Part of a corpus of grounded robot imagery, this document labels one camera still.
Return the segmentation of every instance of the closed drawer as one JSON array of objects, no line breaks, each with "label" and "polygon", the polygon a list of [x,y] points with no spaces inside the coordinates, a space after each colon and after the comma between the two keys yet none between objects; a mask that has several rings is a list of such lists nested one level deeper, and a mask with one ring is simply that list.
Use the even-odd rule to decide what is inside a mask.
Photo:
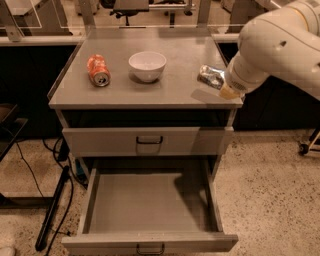
[{"label": "closed drawer", "polygon": [[65,128],[75,157],[217,155],[226,151],[233,128]]}]

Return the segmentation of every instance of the black cable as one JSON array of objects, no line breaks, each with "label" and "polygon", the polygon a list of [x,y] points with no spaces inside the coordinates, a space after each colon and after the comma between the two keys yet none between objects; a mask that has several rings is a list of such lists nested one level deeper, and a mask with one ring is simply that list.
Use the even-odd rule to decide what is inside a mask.
[{"label": "black cable", "polygon": [[[3,126],[1,126],[1,128],[2,128],[4,131],[8,132],[8,133],[12,136],[12,138],[14,138],[14,135],[12,134],[12,132],[11,132],[9,129],[7,129],[6,127],[3,127]],[[24,156],[23,156],[23,154],[22,154],[22,150],[21,150],[21,148],[20,148],[19,143],[18,143],[17,141],[15,141],[15,143],[16,143],[16,145],[17,145],[17,147],[18,147],[18,150],[19,150],[21,159],[25,162],[25,164],[27,165],[28,169],[30,170],[30,172],[31,172],[31,174],[32,174],[32,177],[33,177],[33,179],[34,179],[34,182],[36,183],[36,186],[37,186],[37,189],[38,189],[40,195],[41,195],[43,198],[45,198],[44,195],[42,194],[41,190],[40,190],[38,181],[37,181],[37,179],[36,179],[36,176],[34,175],[34,172],[33,172],[32,168],[31,168],[31,166],[29,165],[29,163],[27,162],[27,160],[24,158]]]},{"label": "black cable", "polygon": [[[59,141],[62,139],[62,137],[60,137],[60,138],[58,138],[58,140],[55,142],[55,144],[54,144],[54,147],[53,147],[53,149],[51,149],[47,144],[46,144],[46,142],[45,142],[45,140],[44,139],[42,139],[42,142],[43,142],[43,145],[45,146],[45,148],[47,148],[48,150],[50,150],[51,152],[53,152],[53,158],[54,158],[54,160],[58,163],[58,165],[61,167],[61,168],[63,168],[63,166],[61,165],[61,163],[60,163],[60,161],[58,160],[58,158],[57,158],[57,156],[56,156],[56,154],[59,154],[59,151],[57,151],[57,146],[58,146],[58,143],[59,143]],[[75,174],[74,174],[74,171],[73,171],[73,165],[72,165],[72,163],[71,163],[71,159],[70,159],[70,157],[68,156],[68,158],[67,158],[67,160],[68,160],[68,163],[69,163],[69,167],[70,167],[70,172],[71,172],[71,174],[72,174],[72,177],[75,179],[75,181],[77,182],[77,183],[79,183],[84,189],[87,189],[87,187],[88,187],[88,185],[87,184],[85,184],[85,183],[83,183]]]},{"label": "black cable", "polygon": [[25,162],[25,164],[28,166],[28,168],[29,168],[29,170],[30,170],[30,172],[31,172],[31,174],[32,174],[32,177],[33,177],[33,179],[34,179],[34,182],[36,183],[37,189],[38,189],[39,193],[41,194],[41,196],[44,198],[44,196],[43,196],[43,194],[42,194],[42,192],[41,192],[41,190],[40,190],[40,187],[39,187],[38,181],[37,181],[37,179],[36,179],[36,177],[35,177],[35,175],[34,175],[34,172],[32,171],[32,169],[31,169],[31,167],[30,167],[29,163],[27,162],[27,160],[23,157],[22,150],[21,150],[21,148],[20,148],[19,143],[18,143],[18,142],[16,142],[16,144],[17,144],[17,146],[18,146],[18,149],[19,149],[19,152],[20,152],[21,159],[22,159],[22,160]]},{"label": "black cable", "polygon": [[[53,228],[50,228],[51,231],[53,232],[57,232],[57,230],[54,230]],[[62,231],[58,231],[58,234],[62,234],[62,235],[66,235],[66,236],[71,236],[71,232],[68,230],[67,232],[62,232]]]},{"label": "black cable", "polygon": [[71,206],[71,203],[72,203],[74,187],[73,187],[73,181],[72,181],[72,179],[71,179],[70,176],[69,176],[69,180],[70,180],[70,183],[71,183],[71,192],[70,192],[69,203],[68,203],[68,205],[67,205],[66,211],[64,212],[64,215],[63,215],[63,217],[62,217],[62,219],[61,219],[61,221],[60,221],[60,223],[59,223],[56,231],[55,231],[54,234],[53,234],[53,237],[52,237],[52,239],[51,239],[51,241],[50,241],[50,244],[49,244],[49,246],[48,246],[48,249],[47,249],[47,252],[46,252],[45,256],[49,256],[49,253],[50,253],[51,247],[52,247],[52,245],[53,245],[53,242],[54,242],[54,240],[56,239],[57,234],[59,233],[59,230],[60,230],[60,228],[61,228],[61,226],[62,226],[62,224],[63,224],[63,222],[64,222],[64,220],[65,220],[65,218],[66,218],[66,216],[67,216],[67,214],[68,214],[68,212],[69,212],[69,209],[70,209],[70,206]]}]

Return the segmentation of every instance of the black cabinet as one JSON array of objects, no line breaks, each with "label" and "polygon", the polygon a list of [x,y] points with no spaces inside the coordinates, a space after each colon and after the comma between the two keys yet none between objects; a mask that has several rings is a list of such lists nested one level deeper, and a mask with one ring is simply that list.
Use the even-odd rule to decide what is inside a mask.
[{"label": "black cabinet", "polygon": [[0,47],[0,102],[20,107],[23,137],[53,137],[60,124],[47,94],[75,46]]}]

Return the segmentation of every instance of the drawer front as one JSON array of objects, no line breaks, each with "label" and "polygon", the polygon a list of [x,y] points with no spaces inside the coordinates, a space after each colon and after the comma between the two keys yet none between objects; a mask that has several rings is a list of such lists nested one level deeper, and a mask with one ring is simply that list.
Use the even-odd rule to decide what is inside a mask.
[{"label": "drawer front", "polygon": [[223,154],[232,132],[232,127],[63,129],[75,157]]},{"label": "drawer front", "polygon": [[109,254],[132,254],[132,255],[162,255],[163,253],[206,253],[228,252],[237,243],[236,235],[225,234],[171,234],[168,237],[161,234],[144,234],[132,237],[120,235],[81,235],[78,237],[64,237],[63,245],[71,255],[109,255]]}]

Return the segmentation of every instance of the cabinet top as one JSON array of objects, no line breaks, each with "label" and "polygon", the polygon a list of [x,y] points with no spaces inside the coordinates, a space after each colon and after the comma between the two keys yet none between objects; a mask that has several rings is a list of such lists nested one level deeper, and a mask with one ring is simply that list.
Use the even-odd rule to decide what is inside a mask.
[{"label": "cabinet top", "polygon": [[[156,82],[139,83],[129,58],[156,51],[167,58]],[[104,56],[110,84],[95,87],[88,76],[92,54]],[[53,109],[201,109],[239,108],[241,99],[224,100],[218,90],[197,80],[201,65],[225,69],[206,28],[107,28],[90,32],[50,100]]]}]

